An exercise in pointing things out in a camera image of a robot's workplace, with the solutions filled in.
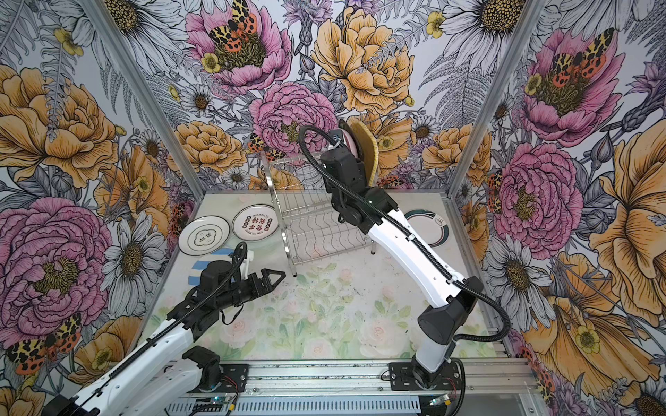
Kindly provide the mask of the pink round plate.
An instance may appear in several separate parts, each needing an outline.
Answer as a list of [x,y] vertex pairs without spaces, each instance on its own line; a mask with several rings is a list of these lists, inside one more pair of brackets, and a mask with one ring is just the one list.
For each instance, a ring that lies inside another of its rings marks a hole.
[[355,139],[352,137],[352,134],[349,133],[347,130],[342,130],[343,133],[343,140],[345,143],[345,147],[348,148],[348,150],[352,153],[352,155],[357,159],[358,158],[358,150],[357,150],[357,144],[355,142]]

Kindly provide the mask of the yellow woven square plate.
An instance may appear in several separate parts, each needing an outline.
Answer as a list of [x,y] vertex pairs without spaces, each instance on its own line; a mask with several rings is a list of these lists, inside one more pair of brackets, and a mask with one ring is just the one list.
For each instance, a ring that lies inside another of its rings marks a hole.
[[353,139],[356,141],[358,156],[364,163],[368,185],[372,187],[376,183],[379,160],[376,137],[362,121],[351,120],[347,124]]

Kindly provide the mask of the white plate green red band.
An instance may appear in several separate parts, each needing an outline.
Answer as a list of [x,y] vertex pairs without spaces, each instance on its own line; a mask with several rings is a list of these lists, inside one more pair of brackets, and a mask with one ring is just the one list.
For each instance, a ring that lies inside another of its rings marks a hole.
[[405,214],[411,227],[431,248],[442,246],[449,238],[449,225],[444,217],[429,210],[412,210]]

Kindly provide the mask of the black floral square plate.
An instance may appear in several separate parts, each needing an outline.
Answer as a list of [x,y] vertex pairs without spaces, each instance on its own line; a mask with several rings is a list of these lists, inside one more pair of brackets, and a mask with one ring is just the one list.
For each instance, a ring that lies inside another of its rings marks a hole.
[[353,131],[350,127],[350,125],[343,119],[338,120],[338,126],[341,128],[341,130],[345,131],[348,135],[351,137],[354,136]]

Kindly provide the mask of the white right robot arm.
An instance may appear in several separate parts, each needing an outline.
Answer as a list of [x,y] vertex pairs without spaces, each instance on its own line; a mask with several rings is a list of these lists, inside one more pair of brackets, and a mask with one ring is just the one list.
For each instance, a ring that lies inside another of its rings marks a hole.
[[425,339],[412,359],[412,371],[419,388],[434,388],[452,362],[454,335],[475,308],[482,282],[447,265],[409,224],[397,202],[385,190],[369,186],[364,164],[350,150],[324,152],[317,169],[339,219],[388,251],[428,301],[418,317]]

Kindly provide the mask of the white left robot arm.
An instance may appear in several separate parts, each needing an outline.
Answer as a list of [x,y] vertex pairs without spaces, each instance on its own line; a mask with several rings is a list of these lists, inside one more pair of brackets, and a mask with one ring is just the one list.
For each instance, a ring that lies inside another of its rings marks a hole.
[[280,270],[262,269],[248,277],[239,266],[213,261],[201,272],[199,285],[190,289],[146,341],[112,370],[76,395],[58,395],[43,409],[45,415],[147,415],[161,412],[184,393],[205,393],[229,383],[219,355],[196,345],[224,311],[268,295],[285,279]]

